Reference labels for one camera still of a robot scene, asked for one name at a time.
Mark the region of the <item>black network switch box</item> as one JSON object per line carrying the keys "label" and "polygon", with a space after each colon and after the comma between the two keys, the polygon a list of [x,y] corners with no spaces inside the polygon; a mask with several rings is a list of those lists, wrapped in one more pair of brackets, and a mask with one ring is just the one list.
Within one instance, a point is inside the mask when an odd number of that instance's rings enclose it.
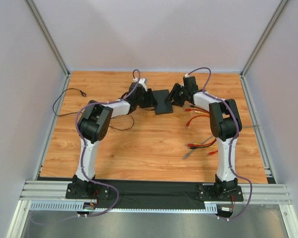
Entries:
{"label": "black network switch box", "polygon": [[156,115],[171,114],[173,113],[173,107],[170,101],[166,98],[169,95],[169,90],[154,90],[153,96],[157,102],[157,105],[154,107]]}

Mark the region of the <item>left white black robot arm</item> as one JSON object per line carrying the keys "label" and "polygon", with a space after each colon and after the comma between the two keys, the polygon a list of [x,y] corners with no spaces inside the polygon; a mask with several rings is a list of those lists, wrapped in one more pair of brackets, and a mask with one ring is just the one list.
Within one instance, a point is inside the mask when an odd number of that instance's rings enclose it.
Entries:
{"label": "left white black robot arm", "polygon": [[100,103],[91,100],[76,116],[76,130],[80,136],[80,159],[75,177],[83,182],[90,182],[95,177],[95,161],[100,141],[107,134],[112,118],[131,114],[137,107],[154,107],[157,102],[152,90],[147,87],[147,80],[142,78],[130,85],[129,91],[113,102]]}

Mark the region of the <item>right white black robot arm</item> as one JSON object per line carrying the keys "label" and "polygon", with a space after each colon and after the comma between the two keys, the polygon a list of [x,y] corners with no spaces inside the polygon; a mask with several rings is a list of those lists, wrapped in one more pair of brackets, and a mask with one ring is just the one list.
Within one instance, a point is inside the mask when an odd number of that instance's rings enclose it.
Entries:
{"label": "right white black robot arm", "polygon": [[174,84],[165,99],[173,105],[189,102],[209,112],[210,128],[218,145],[218,169],[214,187],[218,193],[237,189],[235,174],[235,147],[242,129],[241,119],[234,99],[222,99],[200,90],[194,76],[186,74],[183,84]]}

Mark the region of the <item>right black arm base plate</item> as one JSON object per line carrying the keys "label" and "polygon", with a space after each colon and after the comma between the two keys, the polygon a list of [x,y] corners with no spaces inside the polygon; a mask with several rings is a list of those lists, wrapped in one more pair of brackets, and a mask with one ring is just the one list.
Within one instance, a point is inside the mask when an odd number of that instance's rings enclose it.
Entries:
{"label": "right black arm base plate", "polygon": [[233,198],[237,202],[244,201],[240,186],[237,186],[235,190],[220,192],[213,183],[198,183],[197,191],[198,199],[201,201],[231,202]]}

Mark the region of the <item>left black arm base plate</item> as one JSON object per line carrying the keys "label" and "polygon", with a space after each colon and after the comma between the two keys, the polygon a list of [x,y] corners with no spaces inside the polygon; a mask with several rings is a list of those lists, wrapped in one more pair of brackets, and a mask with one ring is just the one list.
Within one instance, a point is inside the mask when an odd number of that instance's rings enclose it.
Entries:
{"label": "left black arm base plate", "polygon": [[100,199],[108,200],[111,188],[94,183],[70,183],[67,187],[66,199]]}

